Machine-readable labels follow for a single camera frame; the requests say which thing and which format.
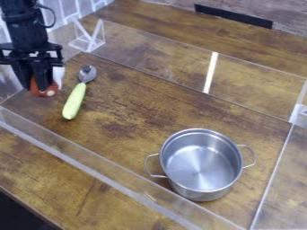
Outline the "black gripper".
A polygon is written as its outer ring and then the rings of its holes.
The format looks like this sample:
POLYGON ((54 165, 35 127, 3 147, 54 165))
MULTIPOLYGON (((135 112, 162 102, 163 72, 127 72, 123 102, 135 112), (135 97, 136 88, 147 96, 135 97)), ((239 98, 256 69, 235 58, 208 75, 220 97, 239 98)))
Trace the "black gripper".
POLYGON ((12 65, 17 80, 24 89, 29 89, 33 70, 33 82, 43 92, 54 83, 52 66, 64 66, 63 46, 47 43, 35 49, 16 49, 12 43, 0 44, 0 65, 12 65))

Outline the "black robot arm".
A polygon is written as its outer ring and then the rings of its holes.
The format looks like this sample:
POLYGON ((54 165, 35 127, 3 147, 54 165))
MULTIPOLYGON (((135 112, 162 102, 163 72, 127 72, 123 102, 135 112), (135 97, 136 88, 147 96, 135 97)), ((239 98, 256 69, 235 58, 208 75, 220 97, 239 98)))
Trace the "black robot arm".
POLYGON ((24 89, 48 94, 58 85, 54 68, 63 67, 63 46, 48 41, 41 9, 54 10, 37 0, 0 0, 1 19, 11 41, 0 43, 0 65, 8 65, 24 89))

